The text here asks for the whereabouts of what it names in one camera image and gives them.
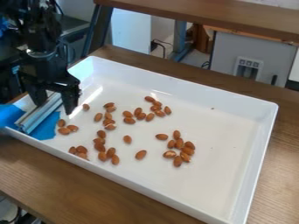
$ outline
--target wooden tabletop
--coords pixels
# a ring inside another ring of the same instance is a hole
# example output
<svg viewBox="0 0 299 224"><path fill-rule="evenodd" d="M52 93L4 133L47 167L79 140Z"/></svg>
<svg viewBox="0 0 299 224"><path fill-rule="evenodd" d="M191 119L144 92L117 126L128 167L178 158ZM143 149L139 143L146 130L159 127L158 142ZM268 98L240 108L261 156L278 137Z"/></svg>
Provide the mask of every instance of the wooden tabletop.
<svg viewBox="0 0 299 224"><path fill-rule="evenodd" d="M256 3L265 1L94 0L94 2L163 18L174 18L238 32L250 32L284 41L299 41L299 10Z"/></svg>
<svg viewBox="0 0 299 224"><path fill-rule="evenodd" d="M247 223L299 223L299 93L114 46L94 55L276 102L280 109ZM48 223L202 223L8 136L0 136L1 193Z"/></svg>

